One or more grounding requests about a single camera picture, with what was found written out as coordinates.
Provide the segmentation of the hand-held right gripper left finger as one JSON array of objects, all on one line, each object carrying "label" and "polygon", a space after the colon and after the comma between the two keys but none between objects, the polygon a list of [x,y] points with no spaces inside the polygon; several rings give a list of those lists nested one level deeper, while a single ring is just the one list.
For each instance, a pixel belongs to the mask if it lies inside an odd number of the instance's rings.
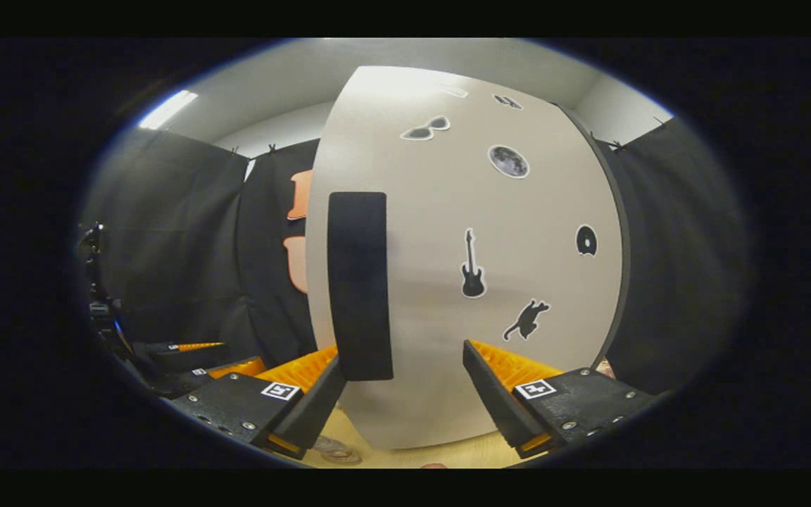
[{"label": "hand-held right gripper left finger", "polygon": [[171,398],[184,417],[226,439],[302,459],[347,385],[337,347],[267,368],[259,358],[194,371],[201,383]]}]

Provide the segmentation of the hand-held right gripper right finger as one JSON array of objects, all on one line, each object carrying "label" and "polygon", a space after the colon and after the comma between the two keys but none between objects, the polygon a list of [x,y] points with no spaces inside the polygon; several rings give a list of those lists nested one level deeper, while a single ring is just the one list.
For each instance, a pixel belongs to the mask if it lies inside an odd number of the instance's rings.
[{"label": "hand-held right gripper right finger", "polygon": [[519,458],[565,453],[639,418],[656,395],[594,367],[559,371],[475,340],[463,343],[463,367],[483,407]]}]

